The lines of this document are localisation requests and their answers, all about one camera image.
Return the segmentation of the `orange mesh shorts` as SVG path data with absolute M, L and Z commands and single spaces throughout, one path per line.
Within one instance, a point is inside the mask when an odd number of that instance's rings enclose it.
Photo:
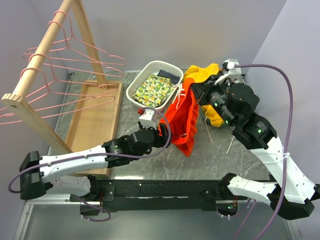
M 171 143 L 187 157 L 191 155 L 195 144 L 196 124 L 199 116 L 199 105 L 191 90 L 191 84 L 194 82 L 192 78 L 184 80 L 165 112 L 165 118 L 171 129 Z

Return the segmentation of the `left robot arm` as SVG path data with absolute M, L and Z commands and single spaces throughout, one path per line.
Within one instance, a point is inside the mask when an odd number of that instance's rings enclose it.
M 19 167 L 20 198 L 33 200 L 60 185 L 64 176 L 92 169 L 114 168 L 146 158 L 153 148 L 164 150 L 170 145 L 171 129 L 164 123 L 159 127 L 139 125 L 139 130 L 112 139 L 96 147 L 58 156 L 41 156 L 29 152 Z

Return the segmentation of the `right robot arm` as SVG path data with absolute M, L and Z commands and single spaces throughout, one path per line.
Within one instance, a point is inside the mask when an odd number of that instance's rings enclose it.
M 222 120 L 234 129 L 232 135 L 268 169 L 274 182 L 259 182 L 226 174 L 219 182 L 224 199 L 242 196 L 263 202 L 286 220 L 307 218 L 314 200 L 320 198 L 320 186 L 309 180 L 288 153 L 270 122 L 255 113 L 260 101 L 252 88 L 243 83 L 216 85 L 208 80 L 190 86 L 198 105 L 210 105 Z

